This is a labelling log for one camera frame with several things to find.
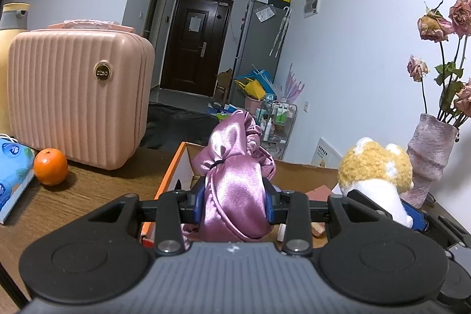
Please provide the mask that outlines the purple decorative feathers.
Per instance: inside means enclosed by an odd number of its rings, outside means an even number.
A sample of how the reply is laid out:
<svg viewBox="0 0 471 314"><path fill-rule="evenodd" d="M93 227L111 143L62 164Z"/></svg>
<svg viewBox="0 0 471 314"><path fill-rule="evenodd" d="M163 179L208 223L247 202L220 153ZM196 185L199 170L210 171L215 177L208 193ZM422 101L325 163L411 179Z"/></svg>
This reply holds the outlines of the purple decorative feathers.
<svg viewBox="0 0 471 314"><path fill-rule="evenodd" d="M305 88L305 84L302 81L296 80L292 66L293 64L289 67L287 79L282 90L283 99L285 99L289 104L295 103Z"/></svg>

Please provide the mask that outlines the pink ribbed suitcase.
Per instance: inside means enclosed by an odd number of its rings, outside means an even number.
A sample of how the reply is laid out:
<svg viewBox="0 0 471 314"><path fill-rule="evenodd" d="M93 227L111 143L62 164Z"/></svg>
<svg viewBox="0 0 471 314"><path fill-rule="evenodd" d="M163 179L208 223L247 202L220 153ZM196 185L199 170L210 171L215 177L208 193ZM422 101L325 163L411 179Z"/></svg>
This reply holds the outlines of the pink ribbed suitcase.
<svg viewBox="0 0 471 314"><path fill-rule="evenodd" d="M131 28L58 24L17 36L10 127L28 147L115 170L144 137L155 53Z"/></svg>

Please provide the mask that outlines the grey refrigerator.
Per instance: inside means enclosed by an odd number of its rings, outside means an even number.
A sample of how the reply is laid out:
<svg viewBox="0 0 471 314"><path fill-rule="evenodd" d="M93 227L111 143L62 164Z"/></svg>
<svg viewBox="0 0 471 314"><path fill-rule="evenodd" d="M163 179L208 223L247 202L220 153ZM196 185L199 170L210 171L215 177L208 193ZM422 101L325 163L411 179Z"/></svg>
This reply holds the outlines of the grey refrigerator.
<svg viewBox="0 0 471 314"><path fill-rule="evenodd" d="M265 70L273 80L278 67L281 50L279 43L282 21L289 2L283 0L249 0L241 26L241 34L235 56L229 103L243 107L245 95L235 83L243 80L253 70Z"/></svg>

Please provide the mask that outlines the blue tissue pack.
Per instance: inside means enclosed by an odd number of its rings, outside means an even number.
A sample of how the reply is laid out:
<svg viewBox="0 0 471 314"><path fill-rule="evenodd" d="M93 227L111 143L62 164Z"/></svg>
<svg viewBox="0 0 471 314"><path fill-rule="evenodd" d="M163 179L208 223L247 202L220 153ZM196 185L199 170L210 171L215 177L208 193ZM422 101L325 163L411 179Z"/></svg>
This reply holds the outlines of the blue tissue pack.
<svg viewBox="0 0 471 314"><path fill-rule="evenodd" d="M0 152L0 223L4 225L10 212L34 178L35 151L1 134Z"/></svg>

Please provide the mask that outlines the yellow blue bags pile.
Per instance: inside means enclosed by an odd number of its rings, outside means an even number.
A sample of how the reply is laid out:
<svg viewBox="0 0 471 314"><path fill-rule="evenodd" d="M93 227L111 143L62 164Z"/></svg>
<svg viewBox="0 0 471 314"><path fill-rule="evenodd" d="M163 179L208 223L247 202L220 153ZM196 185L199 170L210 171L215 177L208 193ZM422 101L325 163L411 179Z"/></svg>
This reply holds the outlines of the yellow blue bags pile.
<svg viewBox="0 0 471 314"><path fill-rule="evenodd" d="M254 69L247 75L235 78L234 82L246 96L252 99L261 100L266 95L276 97L276 88L266 70Z"/></svg>

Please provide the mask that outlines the brown layered sponge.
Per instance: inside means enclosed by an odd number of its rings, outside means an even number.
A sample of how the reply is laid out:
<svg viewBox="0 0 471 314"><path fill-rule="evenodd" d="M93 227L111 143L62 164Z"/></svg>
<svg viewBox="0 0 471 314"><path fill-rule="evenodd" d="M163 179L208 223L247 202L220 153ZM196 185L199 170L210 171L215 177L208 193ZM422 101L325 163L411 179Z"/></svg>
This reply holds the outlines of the brown layered sponge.
<svg viewBox="0 0 471 314"><path fill-rule="evenodd" d="M325 208L325 204L331 195L332 190L326 185L306 192L307 198L310 202L314 202L313 206L317 210L317 213L311 220L311 231L316 238L323 236L326 232L325 217L328 214L328 208Z"/></svg>

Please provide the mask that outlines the red cardboard box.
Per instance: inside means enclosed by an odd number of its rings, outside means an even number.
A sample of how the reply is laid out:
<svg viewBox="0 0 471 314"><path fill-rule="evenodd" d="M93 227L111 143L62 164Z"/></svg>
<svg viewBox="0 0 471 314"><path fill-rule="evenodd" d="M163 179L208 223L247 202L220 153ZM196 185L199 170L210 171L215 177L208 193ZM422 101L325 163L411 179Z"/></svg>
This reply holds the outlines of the red cardboard box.
<svg viewBox="0 0 471 314"><path fill-rule="evenodd" d="M273 231L265 213L263 178L281 190L302 193L331 190L338 181L335 169L271 160L263 165L254 155L210 154L210 147L183 142L165 172L156 198L180 183L189 190L203 182L201 223L183 224L184 240L195 242L260 242Z"/></svg>

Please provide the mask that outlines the dried pink roses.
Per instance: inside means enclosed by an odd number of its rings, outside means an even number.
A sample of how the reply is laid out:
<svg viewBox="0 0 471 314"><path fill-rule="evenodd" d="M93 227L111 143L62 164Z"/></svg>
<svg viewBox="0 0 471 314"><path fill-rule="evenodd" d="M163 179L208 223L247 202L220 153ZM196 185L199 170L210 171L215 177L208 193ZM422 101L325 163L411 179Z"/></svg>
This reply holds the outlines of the dried pink roses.
<svg viewBox="0 0 471 314"><path fill-rule="evenodd" d="M442 13L442 3L425 7L417 19L417 31L421 40L434 43L439 51L439 61L433 67L415 55L406 64L409 78L419 85L422 111L429 112L425 78L432 72L439 87L433 117L460 129L470 121L470 80L465 79L465 67L470 63L470 0L456 0L447 14Z"/></svg>

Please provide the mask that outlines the yellow white plush toy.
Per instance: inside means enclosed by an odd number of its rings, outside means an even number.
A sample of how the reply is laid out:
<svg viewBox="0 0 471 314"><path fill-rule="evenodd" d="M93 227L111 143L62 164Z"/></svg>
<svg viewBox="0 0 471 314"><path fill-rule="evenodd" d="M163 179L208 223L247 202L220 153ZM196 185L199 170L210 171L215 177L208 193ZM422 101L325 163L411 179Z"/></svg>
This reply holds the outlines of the yellow white plush toy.
<svg viewBox="0 0 471 314"><path fill-rule="evenodd" d="M363 137L339 164L338 185L342 195L357 190L386 210L407 228L414 220L406 213L400 195L414 188L413 167L408 154L398 145L387 146Z"/></svg>

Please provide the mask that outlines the pink satin bonnet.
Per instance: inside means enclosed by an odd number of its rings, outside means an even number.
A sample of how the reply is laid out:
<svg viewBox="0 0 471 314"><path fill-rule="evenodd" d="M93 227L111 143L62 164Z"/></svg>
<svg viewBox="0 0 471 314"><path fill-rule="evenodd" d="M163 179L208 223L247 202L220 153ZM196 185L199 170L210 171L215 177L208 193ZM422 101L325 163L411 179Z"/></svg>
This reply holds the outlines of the pink satin bonnet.
<svg viewBox="0 0 471 314"><path fill-rule="evenodd" d="M253 117L237 110L193 158L193 170L205 178L204 212L199 225L181 226L187 241L258 242L270 233L263 178L275 175L276 163L261 135Z"/></svg>

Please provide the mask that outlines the purple textured vase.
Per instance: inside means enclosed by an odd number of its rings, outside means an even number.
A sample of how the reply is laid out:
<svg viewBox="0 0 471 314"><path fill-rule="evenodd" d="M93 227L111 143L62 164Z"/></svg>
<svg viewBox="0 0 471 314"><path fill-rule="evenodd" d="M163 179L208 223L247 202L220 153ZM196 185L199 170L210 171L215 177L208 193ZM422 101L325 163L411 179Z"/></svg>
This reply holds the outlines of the purple textured vase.
<svg viewBox="0 0 471 314"><path fill-rule="evenodd" d="M402 193L401 199L415 208L422 208L433 182L442 178L458 130L442 123L436 117L422 113L406 153L413 168L411 190Z"/></svg>

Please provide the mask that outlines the yellow thermos jug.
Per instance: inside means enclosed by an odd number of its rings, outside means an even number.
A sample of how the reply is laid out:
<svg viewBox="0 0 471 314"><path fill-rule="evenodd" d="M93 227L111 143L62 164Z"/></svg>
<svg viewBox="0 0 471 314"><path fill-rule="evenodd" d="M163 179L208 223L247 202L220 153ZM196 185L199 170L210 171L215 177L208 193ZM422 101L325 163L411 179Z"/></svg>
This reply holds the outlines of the yellow thermos jug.
<svg viewBox="0 0 471 314"><path fill-rule="evenodd" d="M10 65L13 60L17 36L27 31L29 3L11 2L4 5L1 13L1 57L0 57L0 97L1 133L11 135L10 127Z"/></svg>

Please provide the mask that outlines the dark entrance door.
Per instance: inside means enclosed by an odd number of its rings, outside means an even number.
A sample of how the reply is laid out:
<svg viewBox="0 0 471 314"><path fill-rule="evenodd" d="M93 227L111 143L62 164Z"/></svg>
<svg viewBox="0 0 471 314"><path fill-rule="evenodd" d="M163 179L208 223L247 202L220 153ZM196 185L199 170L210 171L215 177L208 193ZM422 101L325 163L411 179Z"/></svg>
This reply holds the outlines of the dark entrance door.
<svg viewBox="0 0 471 314"><path fill-rule="evenodd" d="M160 87L212 97L233 1L176 0Z"/></svg>

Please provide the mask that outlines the orange fruit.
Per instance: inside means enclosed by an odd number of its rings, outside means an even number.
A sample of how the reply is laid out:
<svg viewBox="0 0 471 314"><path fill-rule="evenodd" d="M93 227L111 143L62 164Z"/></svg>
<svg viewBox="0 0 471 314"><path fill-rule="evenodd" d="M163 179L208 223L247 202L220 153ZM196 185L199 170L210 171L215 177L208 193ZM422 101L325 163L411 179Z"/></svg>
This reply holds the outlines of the orange fruit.
<svg viewBox="0 0 471 314"><path fill-rule="evenodd" d="M48 187L57 186L68 175L67 158L56 148L46 148L37 153L33 171L40 183Z"/></svg>

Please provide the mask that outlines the wall electrical panel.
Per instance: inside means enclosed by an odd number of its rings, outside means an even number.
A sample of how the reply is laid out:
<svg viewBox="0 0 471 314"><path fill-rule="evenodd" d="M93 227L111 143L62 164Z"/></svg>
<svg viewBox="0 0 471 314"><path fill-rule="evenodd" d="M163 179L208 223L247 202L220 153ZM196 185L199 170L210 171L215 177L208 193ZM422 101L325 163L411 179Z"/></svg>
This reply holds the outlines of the wall electrical panel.
<svg viewBox="0 0 471 314"><path fill-rule="evenodd" d="M311 17L319 12L320 0L305 0L304 17Z"/></svg>

